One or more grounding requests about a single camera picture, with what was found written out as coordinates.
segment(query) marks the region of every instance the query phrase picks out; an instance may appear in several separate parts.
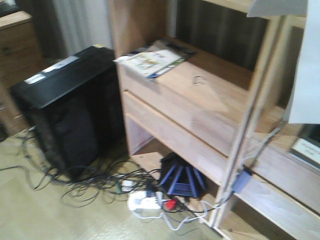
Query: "wooden cabinet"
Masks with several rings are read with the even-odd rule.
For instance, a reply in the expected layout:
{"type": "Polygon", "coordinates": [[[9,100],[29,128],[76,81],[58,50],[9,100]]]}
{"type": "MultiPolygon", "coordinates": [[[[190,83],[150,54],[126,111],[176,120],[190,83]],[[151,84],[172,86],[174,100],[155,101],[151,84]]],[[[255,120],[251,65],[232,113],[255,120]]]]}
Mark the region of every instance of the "wooden cabinet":
{"type": "Polygon", "coordinates": [[[17,110],[9,87],[40,72],[45,67],[31,23],[20,11],[0,18],[0,121],[13,135],[27,127],[17,110]]]}
{"type": "MultiPolygon", "coordinates": [[[[207,2],[246,12],[252,1],[207,2]]],[[[117,57],[166,35],[167,1],[109,3],[117,57]]],[[[250,156],[284,113],[276,104],[280,71],[290,32],[305,21],[296,16],[267,20],[253,72],[190,45],[196,54],[154,83],[118,66],[128,149],[137,163],[159,168],[160,159],[174,151],[208,178],[207,202],[214,205],[228,196],[243,164],[251,165],[250,156]],[[194,84],[195,76],[202,84],[194,84]]],[[[320,238],[320,172],[288,152],[300,129],[286,125],[252,166],[245,188],[203,220],[209,227],[233,240],[320,238]]],[[[201,210],[197,200],[190,207],[201,210]]]]}

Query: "sticker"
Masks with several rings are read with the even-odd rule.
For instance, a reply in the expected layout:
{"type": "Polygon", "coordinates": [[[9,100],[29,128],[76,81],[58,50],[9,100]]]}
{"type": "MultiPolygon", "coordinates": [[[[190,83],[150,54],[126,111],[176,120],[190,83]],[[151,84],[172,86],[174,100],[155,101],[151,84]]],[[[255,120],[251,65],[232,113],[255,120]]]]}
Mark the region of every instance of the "sticker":
{"type": "Polygon", "coordinates": [[[32,77],[29,77],[28,79],[26,79],[26,80],[24,80],[24,81],[25,81],[27,84],[34,84],[34,83],[36,83],[36,82],[38,82],[38,81],[40,81],[40,80],[42,80],[42,79],[45,79],[45,78],[46,78],[45,75],[39,73],[39,74],[36,74],[36,75],[34,75],[34,76],[32,76],[32,77]]]}
{"type": "Polygon", "coordinates": [[[296,141],[292,149],[320,164],[320,147],[300,138],[296,141]]]}
{"type": "Polygon", "coordinates": [[[95,44],[93,45],[95,48],[97,49],[101,49],[101,48],[104,48],[105,46],[103,46],[102,44],[95,44]]]}
{"type": "Polygon", "coordinates": [[[66,66],[66,65],[68,65],[78,59],[79,59],[79,57],[77,57],[77,56],[69,56],[69,57],[57,62],[56,64],[53,64],[53,65],[47,67],[46,69],[42,70],[42,72],[48,73],[48,72],[51,72],[56,69],[61,69],[64,66],[66,66]]]}

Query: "white paper sheet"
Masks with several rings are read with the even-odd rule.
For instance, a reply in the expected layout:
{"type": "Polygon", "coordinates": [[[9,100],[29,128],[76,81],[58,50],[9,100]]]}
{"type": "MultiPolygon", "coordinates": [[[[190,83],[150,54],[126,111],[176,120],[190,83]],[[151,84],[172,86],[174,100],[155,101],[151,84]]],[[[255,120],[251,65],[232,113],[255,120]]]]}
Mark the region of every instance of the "white paper sheet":
{"type": "Polygon", "coordinates": [[[308,0],[255,0],[248,17],[306,14],[308,0]]]}
{"type": "Polygon", "coordinates": [[[290,124],[320,124],[320,0],[309,0],[290,124]]]}

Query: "cabinet drawer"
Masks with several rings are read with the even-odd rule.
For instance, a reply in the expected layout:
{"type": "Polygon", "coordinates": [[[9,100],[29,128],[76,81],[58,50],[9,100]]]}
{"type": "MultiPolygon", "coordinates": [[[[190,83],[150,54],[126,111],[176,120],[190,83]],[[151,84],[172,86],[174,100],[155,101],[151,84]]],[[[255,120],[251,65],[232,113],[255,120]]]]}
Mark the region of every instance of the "cabinet drawer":
{"type": "Polygon", "coordinates": [[[206,108],[208,105],[215,106],[214,103],[196,104],[162,82],[149,83],[129,71],[121,77],[124,90],[134,93],[225,156],[229,155],[236,123],[206,108]]]}
{"type": "Polygon", "coordinates": [[[16,71],[10,72],[6,75],[1,76],[0,82],[9,88],[16,83],[24,81],[32,77],[34,74],[44,69],[44,63],[42,59],[37,60],[35,63],[20,66],[16,71]]]}
{"type": "Polygon", "coordinates": [[[213,182],[221,183],[227,164],[222,154],[128,91],[123,93],[123,103],[126,118],[146,129],[213,182]]]}
{"type": "Polygon", "coordinates": [[[5,47],[8,44],[20,42],[35,36],[30,22],[19,24],[0,30],[0,46],[5,47]]]}
{"type": "Polygon", "coordinates": [[[0,49],[0,77],[36,64],[41,54],[36,38],[10,43],[0,49]]]}

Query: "white cable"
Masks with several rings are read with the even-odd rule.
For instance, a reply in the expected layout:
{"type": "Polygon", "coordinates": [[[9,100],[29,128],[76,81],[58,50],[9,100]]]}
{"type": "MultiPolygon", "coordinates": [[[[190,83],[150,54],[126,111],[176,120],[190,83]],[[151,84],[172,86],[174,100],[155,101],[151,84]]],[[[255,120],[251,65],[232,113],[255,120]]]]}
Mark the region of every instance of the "white cable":
{"type": "Polygon", "coordinates": [[[207,201],[204,201],[204,200],[201,200],[200,201],[201,205],[202,205],[202,208],[203,208],[203,215],[201,216],[197,216],[197,217],[194,217],[194,218],[190,218],[190,216],[187,216],[186,218],[184,218],[180,223],[179,225],[174,228],[173,225],[171,224],[171,222],[169,221],[167,215],[165,214],[165,212],[161,212],[159,216],[141,216],[139,215],[136,211],[134,210],[131,210],[132,214],[135,215],[137,218],[139,219],[160,219],[160,218],[163,218],[165,223],[167,224],[167,226],[172,230],[172,231],[178,231],[184,223],[187,223],[187,222],[192,222],[194,220],[197,220],[197,219],[203,219],[205,218],[207,215],[208,215],[208,209],[207,209],[207,206],[206,205],[209,205],[211,206],[212,208],[215,208],[215,209],[218,209],[220,208],[221,206],[217,206],[215,207],[214,205],[212,205],[211,203],[207,202],[207,201]]]}

